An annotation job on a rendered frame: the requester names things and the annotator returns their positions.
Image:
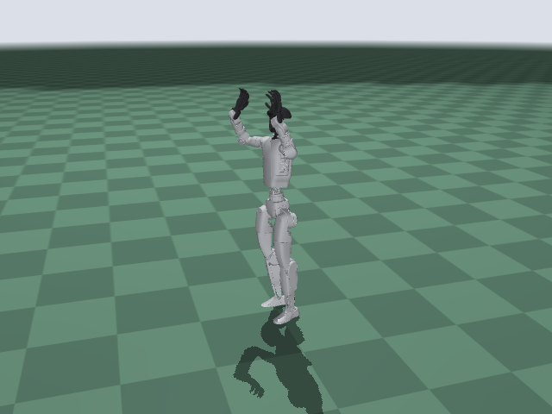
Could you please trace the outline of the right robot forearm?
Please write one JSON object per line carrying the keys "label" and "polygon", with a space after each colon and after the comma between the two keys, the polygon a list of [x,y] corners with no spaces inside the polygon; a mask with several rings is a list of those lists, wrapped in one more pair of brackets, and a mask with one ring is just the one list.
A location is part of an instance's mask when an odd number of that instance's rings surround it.
{"label": "right robot forearm", "polygon": [[[240,117],[238,117],[236,120],[234,120],[234,115],[235,115],[235,111],[231,110],[229,112],[229,118],[230,118],[230,121],[232,123],[232,126],[235,130],[235,133],[237,135],[242,135],[244,134],[244,132],[247,132],[247,130],[244,128],[244,126],[242,125],[242,121],[240,119]],[[248,132],[247,132],[248,133]]]}

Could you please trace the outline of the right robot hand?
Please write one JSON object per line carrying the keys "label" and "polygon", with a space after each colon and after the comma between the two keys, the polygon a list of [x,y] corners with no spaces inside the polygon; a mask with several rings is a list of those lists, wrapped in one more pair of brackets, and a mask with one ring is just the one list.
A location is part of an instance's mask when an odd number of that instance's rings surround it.
{"label": "right robot hand", "polygon": [[249,94],[246,90],[239,88],[241,91],[239,98],[236,101],[236,106],[232,108],[235,111],[234,120],[236,120],[241,114],[240,110],[244,110],[248,106]]}

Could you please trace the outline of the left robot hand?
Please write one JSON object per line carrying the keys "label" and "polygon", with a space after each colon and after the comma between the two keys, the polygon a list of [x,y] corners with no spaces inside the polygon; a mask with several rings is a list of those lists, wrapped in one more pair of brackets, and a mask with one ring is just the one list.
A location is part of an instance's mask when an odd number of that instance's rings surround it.
{"label": "left robot hand", "polygon": [[265,95],[269,97],[272,105],[270,106],[268,103],[265,103],[265,105],[272,111],[271,119],[277,116],[277,121],[282,123],[282,114],[280,114],[282,108],[280,93],[276,90],[268,91],[268,93],[270,93],[272,97],[268,94]]}

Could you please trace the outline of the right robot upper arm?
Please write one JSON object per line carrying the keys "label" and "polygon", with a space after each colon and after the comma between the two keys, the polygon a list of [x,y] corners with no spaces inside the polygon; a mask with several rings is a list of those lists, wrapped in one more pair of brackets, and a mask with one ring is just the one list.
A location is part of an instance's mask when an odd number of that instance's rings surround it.
{"label": "right robot upper arm", "polygon": [[260,137],[260,136],[253,136],[250,137],[250,135],[247,132],[244,132],[244,134],[239,135],[237,137],[237,141],[240,145],[249,145],[252,147],[261,147],[263,150],[264,143],[266,139],[270,138],[270,136]]}

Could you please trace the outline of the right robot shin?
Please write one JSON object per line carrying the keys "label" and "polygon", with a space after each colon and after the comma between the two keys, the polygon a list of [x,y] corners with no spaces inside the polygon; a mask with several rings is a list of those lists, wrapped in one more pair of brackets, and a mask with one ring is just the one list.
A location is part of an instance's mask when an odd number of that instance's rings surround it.
{"label": "right robot shin", "polygon": [[[265,260],[266,260],[266,257],[265,257]],[[275,299],[280,299],[279,297],[282,298],[282,296],[281,296],[281,282],[280,282],[280,266],[279,266],[279,264],[273,265],[268,260],[266,260],[266,266],[267,266],[268,277],[269,277],[269,280],[272,284],[273,291],[274,291],[274,294],[275,294],[274,297],[275,297]],[[276,292],[277,292],[278,295],[276,295]]]}

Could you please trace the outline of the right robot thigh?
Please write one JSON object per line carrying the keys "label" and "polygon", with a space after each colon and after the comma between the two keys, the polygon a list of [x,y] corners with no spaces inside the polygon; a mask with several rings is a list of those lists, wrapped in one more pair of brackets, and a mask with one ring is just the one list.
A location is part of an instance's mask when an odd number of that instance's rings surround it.
{"label": "right robot thigh", "polygon": [[266,205],[258,208],[255,221],[255,230],[260,245],[260,249],[266,259],[273,265],[279,264],[276,258],[274,248],[271,248],[273,242],[273,227],[268,220],[273,218],[267,214]]}

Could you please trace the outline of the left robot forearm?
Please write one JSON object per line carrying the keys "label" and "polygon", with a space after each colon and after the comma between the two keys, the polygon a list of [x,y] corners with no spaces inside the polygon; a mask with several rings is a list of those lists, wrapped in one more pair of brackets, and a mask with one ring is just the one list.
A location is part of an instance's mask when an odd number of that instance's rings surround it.
{"label": "left robot forearm", "polygon": [[271,119],[271,124],[273,125],[273,127],[275,127],[275,130],[276,130],[277,134],[279,135],[282,147],[290,147],[291,145],[293,145],[293,147],[295,149],[295,152],[297,154],[297,149],[295,147],[294,141],[291,138],[288,127],[284,123],[284,121],[282,123],[279,123],[277,121],[277,116],[275,116],[274,118]]}

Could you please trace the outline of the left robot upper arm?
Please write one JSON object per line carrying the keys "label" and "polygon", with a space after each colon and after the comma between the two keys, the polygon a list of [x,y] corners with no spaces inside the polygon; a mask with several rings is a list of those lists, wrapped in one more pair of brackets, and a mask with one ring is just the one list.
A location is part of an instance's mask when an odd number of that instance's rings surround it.
{"label": "left robot upper arm", "polygon": [[279,151],[284,155],[285,159],[288,160],[293,160],[297,156],[293,145],[291,145],[290,147],[282,147],[282,145],[280,144]]}

